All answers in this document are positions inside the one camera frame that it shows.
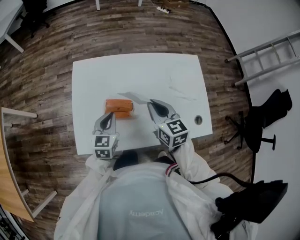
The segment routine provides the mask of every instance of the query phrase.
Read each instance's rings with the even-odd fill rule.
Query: orange object
[[[130,111],[133,110],[131,100],[125,99],[107,99],[105,104],[105,113],[116,113],[117,119],[130,118]]]

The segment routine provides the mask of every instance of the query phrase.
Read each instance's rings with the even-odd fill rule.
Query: person
[[[161,152],[154,162],[138,164],[137,153],[125,151],[112,165],[90,156],[87,177],[63,203],[54,239],[215,239],[210,226],[221,217],[215,199],[232,190],[220,179],[189,182],[215,175],[190,139],[173,157],[176,162]],[[257,229],[241,221],[230,239],[254,240]]]

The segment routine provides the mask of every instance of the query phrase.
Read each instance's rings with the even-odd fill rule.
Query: gray shirt
[[[117,171],[100,198],[99,240],[190,240],[165,182],[163,163]]]

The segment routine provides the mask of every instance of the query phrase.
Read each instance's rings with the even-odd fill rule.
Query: white table
[[[138,7],[142,6],[142,1],[143,0],[138,0],[138,2],[137,2]],[[97,10],[100,10],[100,0],[96,0],[96,7],[97,7]]]
[[[23,6],[21,0],[0,0],[0,42],[6,39],[11,45],[13,45],[20,52],[24,52],[9,35],[8,30],[20,13]]]
[[[72,109],[77,153],[93,153],[95,121],[106,99],[138,93],[173,106],[190,129],[190,137],[212,134],[210,108],[198,57],[171,53],[137,53],[99,57],[73,63]],[[159,145],[147,105],[134,103],[135,119],[117,120],[117,150]],[[202,124],[195,124],[195,116]]]

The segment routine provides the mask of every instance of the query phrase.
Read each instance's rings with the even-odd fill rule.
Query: black cable
[[[231,173],[228,173],[228,172],[221,172],[221,173],[218,173],[208,179],[205,179],[205,180],[202,180],[202,181],[199,181],[199,182],[193,182],[193,181],[189,181],[191,184],[200,184],[200,183],[205,183],[205,182],[209,182],[211,180],[214,180],[218,177],[229,177],[229,178],[232,178],[234,181],[236,181],[238,184],[240,184],[242,187],[244,188],[247,188],[247,187],[251,187],[254,185],[254,183],[249,183],[249,182],[244,182],[240,179],[238,179],[236,176],[232,175]]]

